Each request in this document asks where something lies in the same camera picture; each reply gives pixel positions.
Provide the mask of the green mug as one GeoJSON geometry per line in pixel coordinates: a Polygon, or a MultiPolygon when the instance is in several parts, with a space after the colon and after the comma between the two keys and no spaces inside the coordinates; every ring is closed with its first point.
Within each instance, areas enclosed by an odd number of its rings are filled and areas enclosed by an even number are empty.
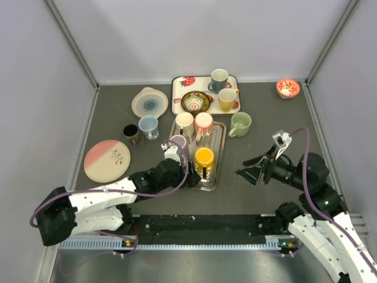
{"type": "Polygon", "coordinates": [[[229,137],[244,137],[249,131],[252,118],[244,112],[232,116],[229,137]]]}

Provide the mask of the light blue mug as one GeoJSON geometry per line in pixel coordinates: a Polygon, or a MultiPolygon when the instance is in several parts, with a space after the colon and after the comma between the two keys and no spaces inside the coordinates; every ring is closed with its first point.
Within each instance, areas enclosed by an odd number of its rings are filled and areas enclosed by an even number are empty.
{"type": "Polygon", "coordinates": [[[148,140],[155,140],[159,136],[158,120],[154,116],[140,118],[138,127],[148,140]]]}

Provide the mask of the pink mug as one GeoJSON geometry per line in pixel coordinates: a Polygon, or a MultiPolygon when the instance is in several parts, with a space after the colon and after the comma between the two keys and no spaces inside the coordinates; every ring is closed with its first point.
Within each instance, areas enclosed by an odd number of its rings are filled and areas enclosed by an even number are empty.
{"type": "Polygon", "coordinates": [[[212,134],[213,117],[209,113],[199,113],[194,120],[196,129],[196,141],[199,142],[202,137],[212,134]]]}

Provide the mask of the purple mug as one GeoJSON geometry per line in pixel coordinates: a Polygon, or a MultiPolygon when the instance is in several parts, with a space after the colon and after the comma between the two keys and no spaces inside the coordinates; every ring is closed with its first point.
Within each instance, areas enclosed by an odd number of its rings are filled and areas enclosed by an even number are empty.
{"type": "Polygon", "coordinates": [[[189,143],[187,139],[180,134],[176,134],[172,136],[170,140],[174,141],[181,147],[181,149],[178,149],[178,154],[180,155],[181,160],[184,160],[184,156],[188,160],[189,159],[189,143]]]}

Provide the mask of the yellow mug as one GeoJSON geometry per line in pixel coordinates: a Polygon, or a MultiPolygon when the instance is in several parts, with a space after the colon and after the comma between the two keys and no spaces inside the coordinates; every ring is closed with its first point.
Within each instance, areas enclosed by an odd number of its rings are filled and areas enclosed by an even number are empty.
{"type": "Polygon", "coordinates": [[[212,149],[208,147],[201,147],[195,151],[194,154],[194,168],[195,171],[207,179],[210,172],[214,168],[215,154],[212,149]]]}

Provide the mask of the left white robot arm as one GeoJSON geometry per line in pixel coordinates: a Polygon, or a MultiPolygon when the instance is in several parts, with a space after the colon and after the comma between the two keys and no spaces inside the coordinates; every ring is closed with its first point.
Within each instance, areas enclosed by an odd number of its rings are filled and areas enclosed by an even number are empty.
{"type": "Polygon", "coordinates": [[[129,233],[134,225],[129,204],[167,196],[181,187],[195,187],[199,174],[191,162],[165,159],[105,186],[81,191],[55,188],[35,209],[30,224],[38,228],[44,246],[94,231],[129,233]]]}

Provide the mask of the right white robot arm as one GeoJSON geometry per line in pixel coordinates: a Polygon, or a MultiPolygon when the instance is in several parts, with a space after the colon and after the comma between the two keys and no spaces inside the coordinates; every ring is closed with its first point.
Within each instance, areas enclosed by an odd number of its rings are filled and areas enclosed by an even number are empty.
{"type": "Polygon", "coordinates": [[[303,191],[299,207],[286,202],[275,211],[275,227],[290,233],[322,264],[333,282],[376,282],[376,262],[365,248],[337,191],[326,181],[323,158],[306,152],[294,166],[272,147],[262,156],[243,162],[237,170],[253,186],[274,179],[303,191]]]}

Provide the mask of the small brown mug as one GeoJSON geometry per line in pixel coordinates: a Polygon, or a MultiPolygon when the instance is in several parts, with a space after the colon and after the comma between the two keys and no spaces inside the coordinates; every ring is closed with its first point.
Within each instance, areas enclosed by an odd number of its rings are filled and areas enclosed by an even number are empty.
{"type": "Polygon", "coordinates": [[[124,127],[123,133],[127,140],[132,142],[132,144],[139,144],[140,142],[140,131],[138,126],[135,124],[129,124],[124,127]]]}

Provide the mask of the cream mug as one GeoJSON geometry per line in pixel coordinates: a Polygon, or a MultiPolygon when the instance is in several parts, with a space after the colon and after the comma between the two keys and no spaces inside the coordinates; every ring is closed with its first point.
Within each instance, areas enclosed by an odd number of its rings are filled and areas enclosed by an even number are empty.
{"type": "Polygon", "coordinates": [[[194,131],[194,117],[191,113],[180,113],[175,118],[176,133],[185,137],[191,136],[194,131]]]}

